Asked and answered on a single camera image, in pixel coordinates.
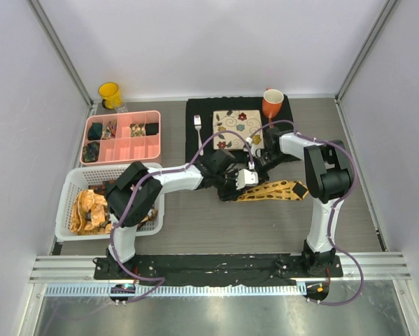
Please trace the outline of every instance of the white wall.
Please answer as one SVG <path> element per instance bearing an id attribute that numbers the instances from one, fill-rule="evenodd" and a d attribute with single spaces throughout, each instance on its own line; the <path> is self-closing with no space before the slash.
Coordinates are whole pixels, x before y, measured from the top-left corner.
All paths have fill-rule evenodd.
<path id="1" fill-rule="evenodd" d="M 419 0 L 400 1 L 343 107 L 385 240 L 419 292 Z"/>
<path id="2" fill-rule="evenodd" d="M 42 0 L 87 90 L 335 94 L 385 0 Z"/>
<path id="3" fill-rule="evenodd" d="M 86 112 L 26 1 L 0 1 L 0 336 L 16 334 L 49 252 Z"/>

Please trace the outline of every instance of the red flower pattern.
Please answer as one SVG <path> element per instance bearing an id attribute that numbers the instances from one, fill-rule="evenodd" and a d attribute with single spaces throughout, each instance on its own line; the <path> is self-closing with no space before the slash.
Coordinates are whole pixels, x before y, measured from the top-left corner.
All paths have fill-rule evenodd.
<path id="1" fill-rule="evenodd" d="M 246 114 L 240 113 L 239 116 L 238 116 L 238 119 L 240 119 L 240 120 L 246 120 Z"/>

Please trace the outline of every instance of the pink tray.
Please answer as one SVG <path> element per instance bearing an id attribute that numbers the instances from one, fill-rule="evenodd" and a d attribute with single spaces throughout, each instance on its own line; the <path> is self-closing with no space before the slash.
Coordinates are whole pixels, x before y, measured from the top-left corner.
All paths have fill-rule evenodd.
<path id="1" fill-rule="evenodd" d="M 116 138 L 94 140 L 100 143 L 99 159 L 96 162 L 83 162 L 83 146 L 88 145 L 88 131 L 92 123 L 101 123 L 105 127 L 109 121 L 118 122 Z M 156 135 L 131 137 L 131 124 L 159 123 Z M 158 111 L 130 112 L 119 114 L 94 115 L 86 120 L 80 161 L 85 166 L 114 165 L 133 161 L 161 163 L 161 115 Z"/>

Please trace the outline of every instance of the fork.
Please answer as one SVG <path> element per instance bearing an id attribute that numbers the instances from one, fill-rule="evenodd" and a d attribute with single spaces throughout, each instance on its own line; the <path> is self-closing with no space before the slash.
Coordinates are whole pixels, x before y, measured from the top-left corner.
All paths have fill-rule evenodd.
<path id="1" fill-rule="evenodd" d="M 200 135 L 201 118 L 199 115 L 194 115 L 194 126 L 198 133 L 198 148 L 200 148 L 201 147 L 201 135 Z"/>

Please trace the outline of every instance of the square plate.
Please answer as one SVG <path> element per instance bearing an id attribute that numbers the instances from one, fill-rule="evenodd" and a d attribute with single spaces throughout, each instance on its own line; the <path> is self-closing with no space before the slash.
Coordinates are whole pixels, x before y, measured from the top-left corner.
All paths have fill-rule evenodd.
<path id="1" fill-rule="evenodd" d="M 259 110 L 223 110 L 214 111 L 213 134 L 222 130 L 231 130 L 244 139 L 248 138 L 255 130 L 262 126 Z M 253 143 L 258 148 L 264 148 L 262 130 L 254 137 Z M 214 149 L 224 148 L 228 151 L 242 151 L 243 142 L 233 134 L 220 134 L 213 140 Z"/>

